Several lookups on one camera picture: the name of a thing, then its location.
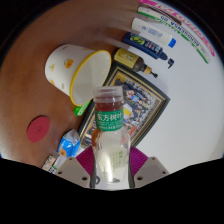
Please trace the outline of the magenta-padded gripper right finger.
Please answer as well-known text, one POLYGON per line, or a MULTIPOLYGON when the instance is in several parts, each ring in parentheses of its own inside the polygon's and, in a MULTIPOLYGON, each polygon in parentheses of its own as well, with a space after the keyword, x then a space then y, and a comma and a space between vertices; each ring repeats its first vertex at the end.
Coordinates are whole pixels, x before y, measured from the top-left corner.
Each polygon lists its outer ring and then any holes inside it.
POLYGON ((130 188, 140 188, 169 174, 156 157, 147 157, 135 147, 130 148, 128 182, 130 188))

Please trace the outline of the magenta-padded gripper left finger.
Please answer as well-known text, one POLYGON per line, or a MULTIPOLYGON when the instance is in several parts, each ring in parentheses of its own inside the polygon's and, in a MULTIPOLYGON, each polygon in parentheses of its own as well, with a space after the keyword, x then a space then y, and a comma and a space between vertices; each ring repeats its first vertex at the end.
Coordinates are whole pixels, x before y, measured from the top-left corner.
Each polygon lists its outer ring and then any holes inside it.
POLYGON ((77 157, 68 157, 56 170, 56 175, 84 188, 94 188, 96 183, 95 158, 92 147, 77 157))

